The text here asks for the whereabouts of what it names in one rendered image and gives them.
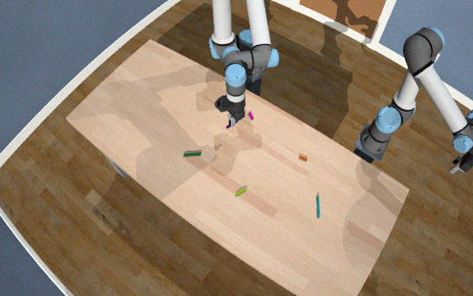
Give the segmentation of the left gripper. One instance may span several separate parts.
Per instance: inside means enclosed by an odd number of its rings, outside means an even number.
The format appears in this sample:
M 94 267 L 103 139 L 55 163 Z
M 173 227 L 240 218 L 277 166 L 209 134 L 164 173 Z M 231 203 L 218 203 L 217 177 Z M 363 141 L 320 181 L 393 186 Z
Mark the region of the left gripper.
M 453 164 L 457 164 L 461 161 L 460 165 L 456 165 L 450 170 L 450 173 L 455 173 L 456 171 L 460 170 L 462 172 L 467 172 L 473 166 L 473 146 L 467 151 L 467 153 L 463 156 L 459 155 L 456 159 L 452 161 Z

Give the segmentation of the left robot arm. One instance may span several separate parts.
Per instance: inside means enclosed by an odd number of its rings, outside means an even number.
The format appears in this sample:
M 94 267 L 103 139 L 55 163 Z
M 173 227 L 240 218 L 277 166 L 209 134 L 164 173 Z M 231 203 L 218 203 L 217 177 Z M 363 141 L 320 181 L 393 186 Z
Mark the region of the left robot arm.
M 444 44 L 442 32 L 433 26 L 423 27 L 406 39 L 403 54 L 408 68 L 404 80 L 392 103 L 381 108 L 372 124 L 361 133 L 361 144 L 366 151 L 380 154 L 387 148 L 393 133 L 415 113 L 415 98 L 421 84 L 450 128 L 454 149 L 465 153 L 473 146 L 473 109 L 463 116 L 433 68 Z

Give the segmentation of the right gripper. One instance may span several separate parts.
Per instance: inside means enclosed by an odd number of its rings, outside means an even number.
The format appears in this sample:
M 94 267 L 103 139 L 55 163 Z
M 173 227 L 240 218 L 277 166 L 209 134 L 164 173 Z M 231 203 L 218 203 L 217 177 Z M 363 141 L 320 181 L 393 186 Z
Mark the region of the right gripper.
M 235 126 L 235 120 L 239 121 L 245 118 L 245 105 L 246 105 L 246 91 L 241 96 L 231 96 L 227 93 L 227 95 L 222 95 L 215 101 L 215 107 L 221 112 L 228 111 L 228 124 L 231 124 L 231 127 Z M 230 101 L 229 101 L 230 100 Z M 232 102 L 231 102 L 232 101 Z M 238 103 L 234 103 L 238 102 Z M 217 105 L 218 104 L 218 105 Z

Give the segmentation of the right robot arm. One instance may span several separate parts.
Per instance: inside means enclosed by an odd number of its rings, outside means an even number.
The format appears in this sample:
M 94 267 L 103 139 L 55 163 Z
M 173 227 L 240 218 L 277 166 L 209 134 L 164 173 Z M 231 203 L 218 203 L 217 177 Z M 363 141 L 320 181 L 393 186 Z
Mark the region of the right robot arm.
M 250 29 L 238 35 L 232 32 L 231 0 L 212 0 L 212 4 L 211 53 L 215 59 L 222 58 L 227 93 L 241 96 L 246 91 L 247 75 L 278 65 L 278 51 L 271 45 L 265 3 L 264 0 L 246 0 Z

